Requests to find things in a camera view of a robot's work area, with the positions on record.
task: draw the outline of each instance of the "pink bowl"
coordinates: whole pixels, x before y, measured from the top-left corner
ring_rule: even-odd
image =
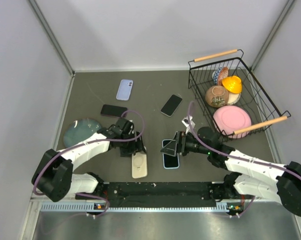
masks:
[[[238,106],[223,106],[214,113],[213,117],[219,129],[221,131],[224,130],[226,135],[252,125],[252,121],[248,113]],[[239,139],[245,137],[248,133],[249,131],[238,135],[230,135],[228,137],[232,139]]]

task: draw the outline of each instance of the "patterned bowl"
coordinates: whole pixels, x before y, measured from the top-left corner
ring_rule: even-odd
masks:
[[[220,67],[212,73],[212,80],[218,86],[222,86],[222,80],[229,75],[229,68],[227,66]]]
[[[205,100],[214,108],[223,107],[228,103],[229,91],[223,86],[211,86],[205,94]]]

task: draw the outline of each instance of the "white wall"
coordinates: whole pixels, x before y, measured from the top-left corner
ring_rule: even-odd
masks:
[[[252,64],[286,0],[37,0],[75,70],[187,68],[241,48]]]
[[[282,160],[301,163],[301,0],[296,1],[255,74],[279,109],[292,114],[272,126]]]
[[[70,75],[26,0],[0,0],[0,240],[17,239]]]

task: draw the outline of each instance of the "lavender phone case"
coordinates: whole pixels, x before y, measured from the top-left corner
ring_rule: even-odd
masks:
[[[133,80],[122,79],[117,91],[116,99],[127,101],[130,99],[131,91],[133,87]]]

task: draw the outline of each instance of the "phone screen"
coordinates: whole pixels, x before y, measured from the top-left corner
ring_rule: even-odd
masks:
[[[181,104],[181,102],[182,102],[182,98],[173,94],[160,111],[163,114],[170,117],[176,111],[177,107]]]
[[[104,116],[120,118],[125,111],[127,111],[127,107],[104,104],[102,106],[100,114]]]
[[[163,140],[162,146],[167,145],[171,140]],[[164,168],[166,169],[177,169],[180,166],[179,156],[170,156],[163,154]]]

